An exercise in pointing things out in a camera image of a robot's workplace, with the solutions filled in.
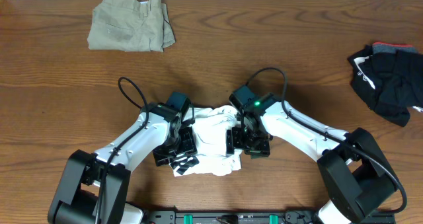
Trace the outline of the white t-shirt black print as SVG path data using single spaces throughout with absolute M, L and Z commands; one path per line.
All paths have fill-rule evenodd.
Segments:
M 189 158 L 181 158 L 171 167 L 175 177 L 189 174 L 213 174 L 225 176 L 241 170 L 240 150 L 227 154 L 227 131 L 239 124 L 237 111 L 230 105 L 219 108 L 195 108 L 185 115 L 184 121 L 195 119 L 190 126 L 197 153 Z

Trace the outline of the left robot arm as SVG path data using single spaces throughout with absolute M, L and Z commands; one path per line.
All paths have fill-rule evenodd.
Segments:
M 166 165 L 196 152 L 192 131 L 182 125 L 193 111 L 174 92 L 166 103 L 148 104 L 135 123 L 106 147 L 74 152 L 67 160 L 48 212 L 49 223 L 141 223 L 143 211 L 127 203 L 130 176 L 154 152 Z

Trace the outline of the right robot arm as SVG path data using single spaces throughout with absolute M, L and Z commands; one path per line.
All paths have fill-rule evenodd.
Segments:
M 227 151 L 267 157 L 270 140 L 279 137 L 317 163 L 330 200 L 314 215 L 315 223 L 395 222 L 394 213 L 379 206 L 399 189 L 398 180 L 368 131 L 326 126 L 272 93 L 255 95 L 246 85 L 229 101 L 241 124 L 227 132 Z

